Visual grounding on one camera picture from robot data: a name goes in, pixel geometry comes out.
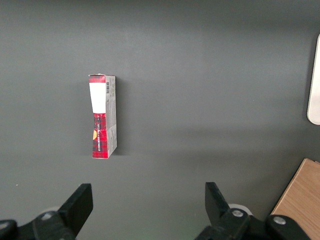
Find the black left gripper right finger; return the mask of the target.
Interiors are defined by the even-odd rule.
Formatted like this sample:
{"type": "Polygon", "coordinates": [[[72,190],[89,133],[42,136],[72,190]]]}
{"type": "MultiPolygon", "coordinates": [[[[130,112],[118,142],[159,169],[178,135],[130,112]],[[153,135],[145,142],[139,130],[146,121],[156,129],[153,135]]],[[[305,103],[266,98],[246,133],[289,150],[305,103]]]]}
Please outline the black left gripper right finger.
{"type": "Polygon", "coordinates": [[[205,184],[205,210],[210,225],[197,240],[309,240],[292,218],[269,215],[264,221],[238,207],[229,207],[215,182],[205,184]]]}

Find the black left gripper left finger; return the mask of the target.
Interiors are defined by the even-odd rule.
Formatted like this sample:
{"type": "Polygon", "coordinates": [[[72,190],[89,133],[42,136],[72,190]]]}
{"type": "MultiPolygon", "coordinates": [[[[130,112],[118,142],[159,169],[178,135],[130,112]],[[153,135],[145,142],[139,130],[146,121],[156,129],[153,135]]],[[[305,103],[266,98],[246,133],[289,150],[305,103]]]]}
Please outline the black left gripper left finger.
{"type": "Polygon", "coordinates": [[[75,240],[93,210],[92,185],[81,184],[58,208],[41,213],[18,226],[13,219],[0,221],[2,240],[75,240]]]}

